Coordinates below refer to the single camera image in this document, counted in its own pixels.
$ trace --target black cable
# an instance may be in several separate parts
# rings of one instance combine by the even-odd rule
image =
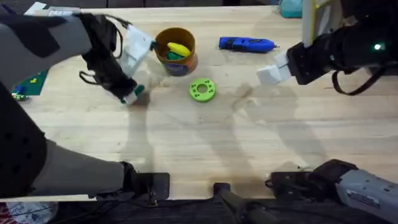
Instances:
[[[122,57],[122,53],[123,53],[123,36],[122,36],[122,33],[120,32],[120,30],[117,27],[116,27],[116,31],[118,32],[119,37],[120,37],[120,53],[119,53],[118,56],[115,56],[115,58],[119,59],[119,58]]]
[[[120,17],[112,16],[112,15],[110,15],[110,14],[103,14],[103,15],[106,16],[106,17],[115,19],[116,21],[120,22],[120,24],[121,24],[125,29],[127,29],[127,28],[129,27],[129,25],[130,25],[130,26],[133,26],[133,24],[132,24],[131,22],[126,21],[126,20],[124,20],[124,19],[122,19],[122,18],[120,18]]]
[[[96,83],[96,82],[87,80],[87,79],[84,77],[84,75],[87,76],[87,77],[94,77],[94,75],[90,75],[90,74],[87,74],[86,72],[80,71],[80,72],[79,72],[79,77],[80,77],[85,83],[90,84],[90,85],[99,85],[99,84]]]
[[[26,214],[31,214],[31,213],[47,210],[47,209],[53,208],[55,206],[57,206],[57,204],[51,205],[51,206],[48,206],[48,207],[45,207],[45,208],[41,208],[41,209],[38,209],[38,210],[30,211],[30,212],[18,213],[18,214],[15,214],[15,215],[13,215],[13,214],[11,214],[9,212],[9,215],[12,216],[12,217],[16,217],[16,216],[20,216],[20,215],[26,215]]]
[[[382,67],[380,68],[374,75],[372,75],[365,83],[363,83],[359,88],[357,88],[354,91],[351,92],[346,92],[344,90],[341,89],[340,84],[338,83],[338,74],[340,73],[340,71],[335,71],[333,72],[333,74],[331,75],[331,82],[333,83],[333,88],[341,94],[344,95],[348,95],[348,96],[355,96],[358,94],[363,93],[364,91],[366,91],[369,87],[373,86],[379,79],[380,77],[383,76],[384,72],[386,72],[387,67]]]

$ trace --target glue gun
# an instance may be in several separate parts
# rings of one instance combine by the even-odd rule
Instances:
[[[220,37],[220,49],[235,50],[240,52],[267,53],[278,47],[267,39],[253,39],[249,37]]]

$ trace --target green ring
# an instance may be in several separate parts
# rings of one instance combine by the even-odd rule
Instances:
[[[207,87],[206,92],[199,92],[198,88],[200,85],[205,85]],[[195,101],[204,103],[214,97],[216,94],[216,85],[208,78],[198,78],[189,85],[189,94]]]

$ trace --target yellow banana toy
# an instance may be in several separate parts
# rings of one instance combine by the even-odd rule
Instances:
[[[170,42],[167,44],[167,46],[169,47],[170,51],[184,57],[188,56],[191,53],[191,51],[189,51],[188,48],[186,48],[184,45],[181,44]]]

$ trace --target wooden table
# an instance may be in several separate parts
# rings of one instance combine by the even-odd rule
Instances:
[[[355,97],[337,94],[329,75],[307,86],[294,78],[259,84],[257,69],[300,41],[300,19],[283,19],[268,6],[85,11],[122,17],[153,37],[168,27],[186,28],[197,41],[198,66],[186,77],[170,77],[151,52],[134,76],[147,95],[130,107],[83,83],[80,57],[53,66],[42,95],[23,106],[60,145],[131,162],[140,172],[169,172],[172,199],[210,197],[214,182],[231,183],[243,197],[271,197],[263,184],[271,172],[311,169],[332,158],[398,182],[396,77]],[[219,50],[221,36],[268,38],[280,48],[269,54]],[[188,94],[188,84],[200,77],[217,86],[208,103]],[[367,78],[359,72],[341,82],[349,90]]]

